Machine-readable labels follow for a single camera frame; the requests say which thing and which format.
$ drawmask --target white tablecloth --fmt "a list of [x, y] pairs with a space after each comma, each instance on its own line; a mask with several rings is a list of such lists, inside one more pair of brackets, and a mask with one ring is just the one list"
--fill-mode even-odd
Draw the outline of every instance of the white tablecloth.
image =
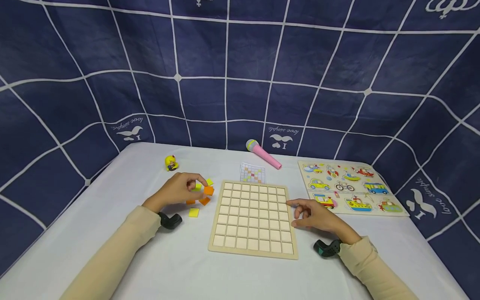
[[[318, 232], [296, 229], [297, 261], [207, 249], [222, 180], [238, 180], [241, 162], [248, 162], [265, 166], [267, 182], [287, 185], [292, 199], [304, 198], [297, 165], [302, 158], [275, 156], [283, 164], [275, 170], [252, 153], [148, 143], [121, 152], [0, 280], [0, 299], [58, 299], [127, 214], [172, 175], [164, 169], [172, 154], [179, 171], [210, 177], [216, 193], [207, 206], [197, 204], [198, 218], [189, 218], [184, 204], [165, 210], [179, 213], [182, 224], [174, 231], [161, 228], [139, 250], [113, 299], [370, 299], [338, 258], [323, 259], [312, 250]], [[467, 299], [409, 218], [340, 216], [370, 236], [420, 299]]]

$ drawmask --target yellow toy figure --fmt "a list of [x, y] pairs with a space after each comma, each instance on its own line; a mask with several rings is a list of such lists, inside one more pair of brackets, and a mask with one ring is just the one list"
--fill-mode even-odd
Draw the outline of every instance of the yellow toy figure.
[[167, 171], [173, 171], [176, 170], [179, 165], [177, 163], [177, 160], [175, 159], [175, 156], [170, 155], [165, 158], [165, 166], [167, 167]]

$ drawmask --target navy blue backdrop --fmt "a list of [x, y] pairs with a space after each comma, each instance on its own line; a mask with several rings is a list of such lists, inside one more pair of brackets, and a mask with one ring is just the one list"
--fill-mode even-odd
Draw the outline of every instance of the navy blue backdrop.
[[479, 2], [3, 0], [0, 274], [128, 144], [255, 138], [373, 164], [479, 298]]

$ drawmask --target pink toy microphone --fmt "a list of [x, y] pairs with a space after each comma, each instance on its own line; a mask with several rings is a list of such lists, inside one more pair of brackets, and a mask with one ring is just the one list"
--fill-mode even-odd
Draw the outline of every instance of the pink toy microphone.
[[246, 143], [247, 149], [250, 152], [253, 152], [263, 158], [264, 160], [267, 161], [270, 165], [274, 166], [277, 170], [279, 170], [282, 167], [282, 164], [280, 164], [276, 159], [274, 159], [270, 154], [268, 154], [256, 140], [248, 140]]

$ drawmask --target hand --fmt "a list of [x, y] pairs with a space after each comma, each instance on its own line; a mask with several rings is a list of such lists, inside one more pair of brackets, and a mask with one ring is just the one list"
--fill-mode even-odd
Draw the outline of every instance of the hand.
[[203, 199], [203, 192], [192, 192], [197, 180], [204, 186], [208, 186], [207, 181], [200, 174], [175, 173], [160, 190], [145, 200], [142, 206], [158, 214], [165, 205]]
[[315, 227], [336, 234], [343, 243], [354, 244], [361, 236], [345, 221], [315, 200], [295, 199], [287, 201], [290, 206], [297, 205], [293, 227]]

